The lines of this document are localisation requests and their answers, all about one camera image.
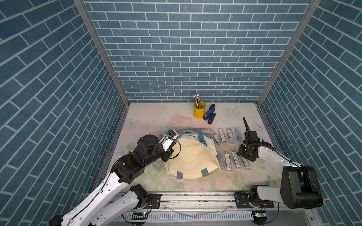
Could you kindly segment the clear compass set case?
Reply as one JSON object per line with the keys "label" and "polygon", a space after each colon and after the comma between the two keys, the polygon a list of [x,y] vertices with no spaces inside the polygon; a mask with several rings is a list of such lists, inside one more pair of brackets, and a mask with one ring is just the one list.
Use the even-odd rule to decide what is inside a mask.
{"label": "clear compass set case", "polygon": [[219,128],[219,129],[218,129],[218,132],[219,132],[219,136],[220,136],[220,138],[221,138],[221,141],[222,141],[223,143],[226,143],[227,140],[226,140],[226,136],[225,136],[224,130],[221,129],[221,128]]}

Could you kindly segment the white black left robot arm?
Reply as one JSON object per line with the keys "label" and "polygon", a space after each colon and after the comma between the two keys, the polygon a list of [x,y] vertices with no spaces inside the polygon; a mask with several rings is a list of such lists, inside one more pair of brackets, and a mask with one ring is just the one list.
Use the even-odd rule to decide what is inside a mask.
{"label": "white black left robot arm", "polygon": [[73,210],[65,215],[56,215],[50,226],[100,226],[120,214],[143,205],[148,193],[142,186],[134,186],[126,196],[108,206],[109,201],[143,174],[145,168],[162,159],[167,162],[173,154],[173,145],[179,134],[169,130],[162,139],[155,135],[141,137],[136,148],[120,157],[106,178]]}

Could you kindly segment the cream canvas tote bag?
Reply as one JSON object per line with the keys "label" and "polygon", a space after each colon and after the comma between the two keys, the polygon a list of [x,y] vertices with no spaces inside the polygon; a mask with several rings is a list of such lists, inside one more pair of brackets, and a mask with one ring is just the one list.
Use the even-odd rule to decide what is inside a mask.
{"label": "cream canvas tote bag", "polygon": [[172,142],[174,153],[165,163],[169,175],[177,179],[198,179],[220,168],[211,130],[179,131]]}

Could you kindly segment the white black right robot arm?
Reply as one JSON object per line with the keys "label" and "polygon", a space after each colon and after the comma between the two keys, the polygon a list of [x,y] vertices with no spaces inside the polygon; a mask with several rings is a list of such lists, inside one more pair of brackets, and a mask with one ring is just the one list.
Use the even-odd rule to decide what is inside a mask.
{"label": "white black right robot arm", "polygon": [[249,191],[249,202],[259,207],[264,202],[283,203],[290,209],[313,209],[323,205],[316,170],[309,165],[294,162],[279,153],[270,143],[259,138],[243,118],[246,132],[237,155],[254,162],[262,159],[281,174],[280,186],[258,185]]}

